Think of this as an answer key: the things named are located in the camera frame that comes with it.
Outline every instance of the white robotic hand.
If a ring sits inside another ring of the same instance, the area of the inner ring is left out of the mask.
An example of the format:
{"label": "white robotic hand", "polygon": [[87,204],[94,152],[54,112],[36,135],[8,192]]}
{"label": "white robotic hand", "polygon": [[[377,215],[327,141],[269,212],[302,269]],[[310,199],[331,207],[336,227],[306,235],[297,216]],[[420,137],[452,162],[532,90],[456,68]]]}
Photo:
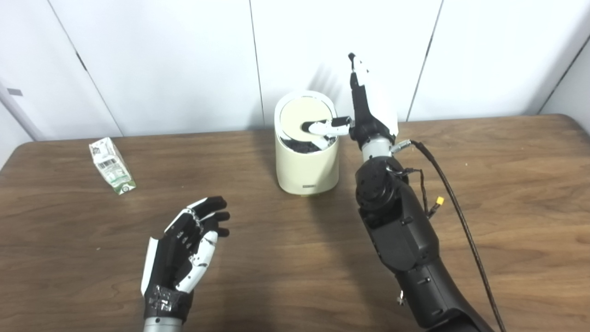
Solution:
{"label": "white robotic hand", "polygon": [[378,82],[372,82],[365,64],[353,53],[349,55],[352,62],[350,88],[355,108],[354,121],[346,116],[315,122],[304,122],[301,129],[316,135],[350,137],[362,143],[372,136],[384,137],[385,145],[393,145],[399,133],[397,113],[391,107],[386,90]]}
{"label": "white robotic hand", "polygon": [[141,284],[144,331],[178,331],[173,327],[186,321],[192,291],[211,263],[217,239],[230,233],[219,227],[230,218],[218,211],[226,206],[220,196],[203,198],[183,209],[161,239],[149,239]]}

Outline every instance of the electrical wire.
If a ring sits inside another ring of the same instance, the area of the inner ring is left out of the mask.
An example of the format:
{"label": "electrical wire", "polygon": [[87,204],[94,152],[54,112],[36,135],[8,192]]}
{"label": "electrical wire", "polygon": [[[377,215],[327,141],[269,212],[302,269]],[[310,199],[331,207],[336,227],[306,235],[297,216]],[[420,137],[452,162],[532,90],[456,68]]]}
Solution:
{"label": "electrical wire", "polygon": [[416,149],[418,149],[425,157],[430,161],[434,169],[437,171],[438,176],[440,176],[442,183],[444,184],[445,188],[447,189],[447,193],[453,202],[453,206],[455,207],[455,211],[457,211],[457,215],[459,216],[459,220],[461,221],[461,225],[463,230],[465,231],[465,236],[467,237],[467,241],[469,243],[469,247],[471,248],[471,252],[473,253],[473,258],[476,260],[477,269],[479,270],[481,280],[483,281],[483,285],[486,289],[487,298],[490,301],[490,306],[492,311],[494,312],[494,316],[496,317],[496,321],[498,322],[498,326],[500,327],[501,332],[506,332],[506,327],[504,326],[504,322],[502,321],[502,317],[500,316],[500,311],[498,310],[498,306],[496,305],[496,300],[494,299],[494,295],[491,292],[490,283],[487,280],[486,272],[483,268],[483,263],[481,262],[481,257],[477,251],[476,244],[473,240],[471,232],[469,231],[469,226],[467,225],[467,221],[465,216],[463,215],[463,211],[459,206],[459,202],[453,193],[453,189],[451,185],[448,183],[447,177],[444,175],[443,170],[438,165],[434,156],[430,153],[430,151],[422,144],[422,142],[410,141]]}
{"label": "electrical wire", "polygon": [[424,204],[424,213],[428,214],[428,196],[426,195],[426,186],[424,185],[424,172],[416,168],[405,168],[403,171],[394,172],[395,175],[403,177],[413,172],[420,172],[420,189],[422,190],[422,202]]}

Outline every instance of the white panel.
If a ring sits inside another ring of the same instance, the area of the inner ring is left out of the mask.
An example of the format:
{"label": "white panel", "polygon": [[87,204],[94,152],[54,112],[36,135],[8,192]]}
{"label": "white panel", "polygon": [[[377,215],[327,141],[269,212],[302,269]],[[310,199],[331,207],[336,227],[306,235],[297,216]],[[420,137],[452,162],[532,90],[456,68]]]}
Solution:
{"label": "white panel", "polygon": [[252,0],[267,126],[278,100],[294,90],[322,92],[339,116],[352,116],[350,52],[391,92],[392,111],[405,119],[440,3]]}
{"label": "white panel", "polygon": [[35,139],[119,136],[46,1],[0,0],[0,76]]}
{"label": "white panel", "polygon": [[541,113],[569,115],[590,134],[590,44],[584,47]]}
{"label": "white panel", "polygon": [[15,148],[30,142],[31,137],[12,117],[4,104],[0,103],[0,169],[6,163]]}
{"label": "white panel", "polygon": [[589,13],[589,0],[445,1],[410,120],[538,112]]}
{"label": "white panel", "polygon": [[125,135],[264,125],[247,0],[52,0]]}

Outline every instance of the robot wrist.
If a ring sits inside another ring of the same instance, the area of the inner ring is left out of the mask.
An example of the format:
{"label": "robot wrist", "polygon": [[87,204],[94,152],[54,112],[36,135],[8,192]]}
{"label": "robot wrist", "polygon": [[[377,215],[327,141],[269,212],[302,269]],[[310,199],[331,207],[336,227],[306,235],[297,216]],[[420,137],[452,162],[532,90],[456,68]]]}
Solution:
{"label": "robot wrist", "polygon": [[178,318],[186,322],[192,306],[193,292],[185,293],[160,285],[153,285],[145,294],[143,318]]}

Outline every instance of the wood grain surface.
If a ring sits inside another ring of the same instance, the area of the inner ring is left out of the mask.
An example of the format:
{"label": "wood grain surface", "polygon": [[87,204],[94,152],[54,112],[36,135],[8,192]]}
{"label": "wood grain surface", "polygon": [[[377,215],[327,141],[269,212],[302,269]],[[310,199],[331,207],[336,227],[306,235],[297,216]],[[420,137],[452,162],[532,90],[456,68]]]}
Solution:
{"label": "wood grain surface", "polygon": [[[590,139],[580,127],[558,115],[400,127],[453,186],[508,331],[589,331]],[[137,182],[122,196],[92,164],[91,141],[28,143],[0,171],[0,331],[141,331],[148,237],[213,195],[229,203],[231,236],[185,331],[420,331],[358,218],[361,157],[349,139],[337,187],[313,197],[279,189],[271,131],[117,138]],[[446,197],[417,150],[398,158],[425,170],[431,201]],[[452,205],[432,223],[454,280],[497,328]]]}

